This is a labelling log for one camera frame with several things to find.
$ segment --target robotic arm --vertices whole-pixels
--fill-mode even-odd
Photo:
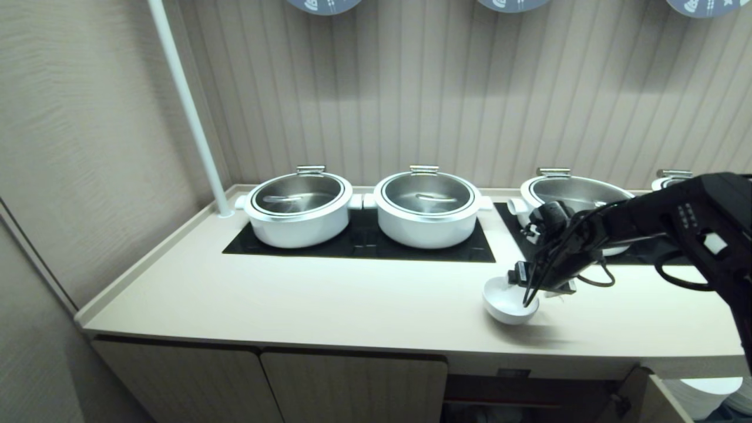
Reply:
[[[509,282],[527,287],[526,306],[538,290],[573,294],[573,278],[600,262],[602,250],[665,236],[678,250],[656,263],[667,281],[683,288],[716,291],[731,308],[747,365],[752,369],[752,182],[749,175],[701,175],[634,199],[571,215],[549,202],[530,215],[541,248],[530,262],[518,262]],[[663,264],[685,255],[707,284],[666,275]]]

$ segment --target blue decorative plate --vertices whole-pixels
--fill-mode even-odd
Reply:
[[[750,0],[669,0],[672,8],[688,17],[722,16],[746,5]]]
[[[507,14],[530,11],[545,5],[549,0],[478,0],[483,6]]]
[[[330,16],[355,7],[360,0],[287,0],[296,8],[309,14]]]

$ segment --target black cable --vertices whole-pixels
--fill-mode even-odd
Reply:
[[[601,288],[608,288],[608,287],[614,286],[614,284],[616,283],[616,278],[614,277],[613,274],[611,274],[611,272],[608,271],[608,267],[606,267],[606,260],[605,259],[598,260],[598,264],[601,265],[601,267],[603,268],[603,271],[606,272],[606,275],[608,275],[608,277],[611,279],[610,282],[597,282],[597,281],[593,281],[592,279],[588,279],[582,275],[577,275],[577,279],[580,279],[586,284],[590,284],[590,285],[601,287]]]
[[[670,253],[666,253],[656,260],[655,267],[656,272],[658,272],[661,277],[666,280],[667,282],[670,282],[678,287],[691,289],[693,291],[715,291],[713,288],[710,287],[708,284],[698,284],[696,282],[689,282],[685,281],[683,279],[679,279],[675,276],[671,276],[668,273],[663,271],[663,265],[670,260],[677,259],[679,257],[684,256],[684,253],[681,251],[672,251]]]
[[[576,229],[579,228],[579,226],[582,225],[583,222],[585,222],[588,219],[590,219],[595,213],[600,213],[600,212],[606,210],[607,208],[613,207],[616,204],[621,204],[622,202],[623,201],[610,202],[610,203],[608,203],[606,205],[602,205],[602,206],[600,206],[598,208],[595,208],[595,209],[591,210],[590,212],[588,212],[583,218],[581,218],[575,224],[571,225],[570,227],[568,227],[566,229],[564,235],[562,236],[563,240],[562,240],[561,244],[559,244],[553,250],[553,252],[552,252],[553,258],[551,260],[549,260],[548,263],[546,263],[546,267],[543,268],[543,271],[542,271],[543,274],[541,275],[540,278],[538,278],[538,283],[535,285],[535,288],[532,291],[532,296],[530,298],[527,297],[527,293],[528,293],[529,287],[530,287],[530,283],[528,283],[528,289],[525,290],[525,297],[523,298],[523,302],[525,303],[525,307],[529,306],[530,303],[532,303],[532,300],[535,298],[535,295],[538,293],[538,289],[541,287],[541,285],[543,284],[543,281],[545,280],[545,277],[548,275],[548,272],[549,272],[549,270],[551,268],[551,264],[553,262],[555,262],[556,259],[559,258],[559,256],[561,255],[561,252],[562,252],[562,250],[564,248],[564,245],[566,245],[567,241],[572,237],[572,234],[575,233]],[[531,273],[530,277],[529,277],[530,278],[530,282],[532,282],[532,277],[533,277],[533,274]]]

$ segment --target pot lid handle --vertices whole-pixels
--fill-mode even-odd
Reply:
[[[322,173],[326,171],[326,166],[298,166],[297,173]]]
[[[658,169],[656,172],[658,178],[692,178],[691,170],[679,170],[679,169]]]
[[[438,173],[438,166],[410,165],[410,172],[413,173]]]
[[[539,167],[535,173],[538,176],[572,176],[572,170],[568,167]]]

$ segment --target cabinet door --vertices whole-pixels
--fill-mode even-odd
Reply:
[[[657,376],[635,368],[596,423],[693,423]]]
[[[436,423],[447,365],[411,358],[261,354],[286,423]]]
[[[96,339],[92,345],[159,423],[282,423],[250,351]]]

